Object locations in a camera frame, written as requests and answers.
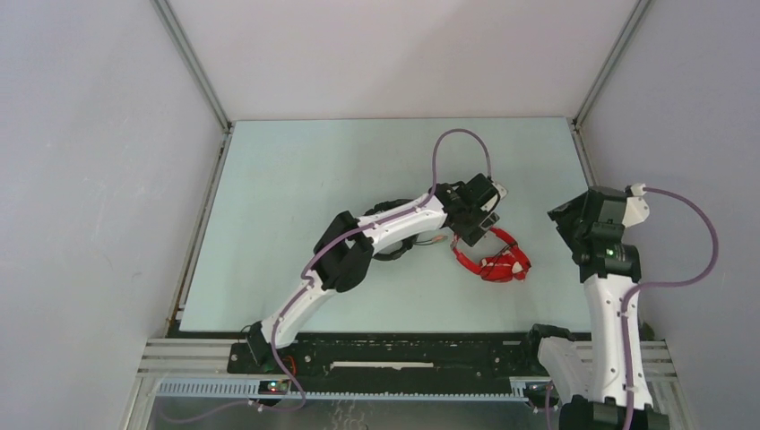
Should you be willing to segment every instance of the black headphones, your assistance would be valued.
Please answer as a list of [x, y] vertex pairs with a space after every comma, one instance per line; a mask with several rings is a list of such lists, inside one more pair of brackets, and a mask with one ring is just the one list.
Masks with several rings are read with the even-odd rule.
[[[380, 202], [375, 205], [374, 208], [370, 209], [369, 211], [364, 212], [364, 215], [375, 215], [379, 212], [385, 212], [389, 211], [394, 208], [398, 208], [399, 206], [406, 204], [408, 202], [411, 202], [410, 199], [398, 199], [398, 200], [391, 200], [388, 202]], [[399, 258], [404, 255], [407, 251], [409, 251], [413, 246], [414, 243], [417, 242], [417, 235], [409, 236], [402, 240], [402, 246], [399, 249], [395, 249], [391, 251], [388, 254], [380, 254], [377, 253], [373, 257], [375, 260], [378, 260], [379, 262], [392, 262], [393, 260], [398, 260]]]

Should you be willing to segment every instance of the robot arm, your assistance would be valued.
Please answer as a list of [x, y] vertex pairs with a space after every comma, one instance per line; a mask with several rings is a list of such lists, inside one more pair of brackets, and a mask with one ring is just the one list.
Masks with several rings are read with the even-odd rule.
[[[643, 185], [632, 185], [625, 193], [591, 187], [548, 214], [557, 223], [557, 231], [580, 268], [592, 318], [590, 373], [569, 340], [549, 337], [539, 346], [539, 361], [565, 404], [560, 414], [560, 430], [607, 428], [603, 425], [617, 428], [618, 417], [625, 415], [628, 390], [635, 393], [632, 429], [669, 429], [667, 417], [652, 411], [652, 395], [643, 374], [638, 295], [626, 309], [631, 368], [626, 366], [623, 346], [621, 306], [626, 292], [641, 278], [641, 265], [638, 251], [634, 246], [624, 245], [622, 236], [626, 228], [644, 222], [649, 216], [643, 194]], [[633, 388], [626, 387], [626, 372], [633, 373]]]
[[389, 211], [359, 218], [347, 211], [339, 214], [317, 242], [315, 254], [341, 235], [363, 229], [326, 250], [305, 271], [288, 302], [269, 318], [252, 325], [246, 341], [254, 359], [261, 364], [270, 354], [273, 333], [275, 348], [290, 345], [324, 302], [351, 290], [365, 278], [372, 256], [388, 245], [439, 228], [450, 228], [465, 243], [475, 245], [498, 221], [494, 209], [504, 197], [503, 186], [478, 174], [467, 184], [439, 184], [434, 195], [425, 193]]

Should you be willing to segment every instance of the white wall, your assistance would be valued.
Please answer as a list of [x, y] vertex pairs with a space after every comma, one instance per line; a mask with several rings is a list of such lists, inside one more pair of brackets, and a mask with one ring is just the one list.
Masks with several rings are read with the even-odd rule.
[[[693, 198], [715, 221], [721, 259], [688, 290], [644, 293], [697, 428], [756, 428], [760, 385], [760, 2], [654, 3], [585, 127], [603, 183], [637, 181]], [[646, 280], [701, 270], [699, 218], [652, 196], [629, 234]]]
[[180, 0], [232, 119], [574, 116], [635, 0]]
[[116, 428], [220, 130], [148, 0], [0, 7], [0, 426]]

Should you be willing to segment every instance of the red headphones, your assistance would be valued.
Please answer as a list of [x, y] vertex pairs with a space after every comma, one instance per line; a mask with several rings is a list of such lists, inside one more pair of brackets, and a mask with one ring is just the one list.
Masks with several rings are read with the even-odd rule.
[[517, 245], [517, 241], [501, 228], [492, 227], [489, 231], [506, 244], [498, 254], [475, 263], [456, 247], [459, 237], [454, 236], [451, 247], [453, 254], [456, 255], [456, 261], [468, 271], [489, 282], [509, 282], [512, 278], [524, 280], [531, 268], [531, 261]]

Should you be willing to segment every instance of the white tabletop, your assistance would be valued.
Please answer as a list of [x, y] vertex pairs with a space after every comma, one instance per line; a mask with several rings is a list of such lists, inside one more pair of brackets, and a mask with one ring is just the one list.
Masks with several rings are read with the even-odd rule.
[[[578, 268], [546, 212], [586, 190], [564, 118], [237, 122], [182, 317], [182, 331], [239, 331], [272, 314], [339, 212], [415, 198], [431, 185], [440, 133], [463, 127], [488, 145], [494, 180], [509, 190], [498, 226], [531, 258], [528, 279], [482, 281], [447, 244], [374, 261], [364, 282], [326, 303], [304, 331], [590, 329]], [[449, 136], [438, 182], [485, 173], [479, 145]], [[480, 258], [498, 246], [466, 251]]]

